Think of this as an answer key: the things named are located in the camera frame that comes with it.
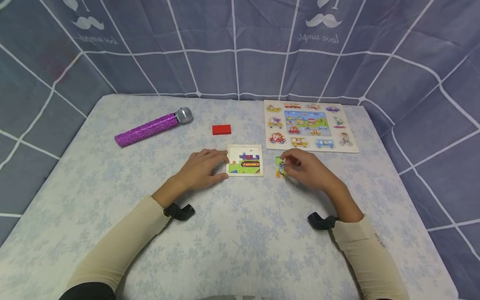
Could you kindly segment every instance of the left hand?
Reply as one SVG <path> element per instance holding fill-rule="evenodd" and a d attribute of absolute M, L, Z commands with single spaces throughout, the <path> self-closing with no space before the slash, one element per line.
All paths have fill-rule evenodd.
<path fill-rule="evenodd" d="M 212 175 L 212 170 L 220 163 L 229 163 L 227 153 L 227 150 L 216 149 L 192 153 L 180 171 L 153 193 L 152 198 L 167 208 L 186 191 L 204 189 L 227 179 L 227 173 Z"/>
<path fill-rule="evenodd" d="M 204 149 L 194 152 L 175 178 L 182 182 L 186 190 L 207 188 L 228 178 L 227 173 L 212 175 L 212 170 L 220 163 L 229 163 L 227 150 Z"/>

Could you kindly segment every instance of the mattress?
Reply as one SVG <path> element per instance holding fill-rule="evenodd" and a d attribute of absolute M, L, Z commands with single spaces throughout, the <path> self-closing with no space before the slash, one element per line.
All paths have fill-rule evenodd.
<path fill-rule="evenodd" d="M 179 107 L 194 120 L 126 148 L 114 135 Z M 457 298 L 455 286 L 363 107 L 343 106 L 358 154 L 316 153 L 350 188 L 390 250 L 413 300 Z M 231 124 L 232 134 L 212 135 Z M 307 216 L 334 213 L 321 192 L 275 177 L 261 101 L 109 95 L 99 100 L 0 248 L 0 299 L 56 299 L 88 251 L 193 151 L 262 144 L 263 177 L 235 177 L 183 195 L 196 214 L 173 221 L 138 255 L 120 299 L 262 295 L 360 299 L 328 231 Z"/>

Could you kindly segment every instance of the beige sleeve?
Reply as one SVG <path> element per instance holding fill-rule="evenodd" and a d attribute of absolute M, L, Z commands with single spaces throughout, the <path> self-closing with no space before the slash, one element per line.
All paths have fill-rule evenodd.
<path fill-rule="evenodd" d="M 390 252 L 366 216 L 357 223 L 337 222 L 332 231 L 353 268 L 365 300 L 409 299 Z"/>
<path fill-rule="evenodd" d="M 138 252 L 169 221 L 152 197 L 142 199 L 80 262 L 67 290 L 81 283 L 102 282 L 115 291 Z"/>

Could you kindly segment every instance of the hand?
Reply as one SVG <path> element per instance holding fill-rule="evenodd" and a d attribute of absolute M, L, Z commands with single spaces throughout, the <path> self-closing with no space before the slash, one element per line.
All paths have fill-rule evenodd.
<path fill-rule="evenodd" d="M 219 183 L 228 178 L 227 173 L 212 175 L 212 170 L 220 163 L 229 163 L 227 150 L 204 149 L 194 152 L 175 175 L 186 190 L 198 190 Z"/>
<path fill-rule="evenodd" d="M 327 194 L 340 221 L 359 222 L 363 219 L 363 212 L 353 200 L 347 186 L 315 154 L 290 149 L 281 158 L 285 159 L 285 172 L 288 176 Z"/>
<path fill-rule="evenodd" d="M 327 192 L 329 189 L 344 186 L 344 183 L 335 176 L 313 153 L 300 149 L 285 151 L 281 157 L 285 159 L 285 172 L 309 188 Z"/>
<path fill-rule="evenodd" d="M 170 177 L 155 193 L 152 198 L 163 208 L 169 207 L 175 199 L 189 190 L 204 189 L 212 184 L 228 178 L 227 173 L 212 175 L 212 170 L 218 164 L 228 163 L 228 151 L 204 149 L 190 155 L 180 171 Z"/>

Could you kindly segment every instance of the glitter microphone handle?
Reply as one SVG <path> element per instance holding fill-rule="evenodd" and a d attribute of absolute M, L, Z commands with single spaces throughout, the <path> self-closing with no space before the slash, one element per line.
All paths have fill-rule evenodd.
<path fill-rule="evenodd" d="M 125 147 L 159 132 L 173 128 L 178 124 L 179 121 L 175 117 L 175 113 L 171 113 L 128 130 L 124 133 L 120 133 L 119 135 L 115 136 L 115 141 L 117 142 L 118 146 Z"/>

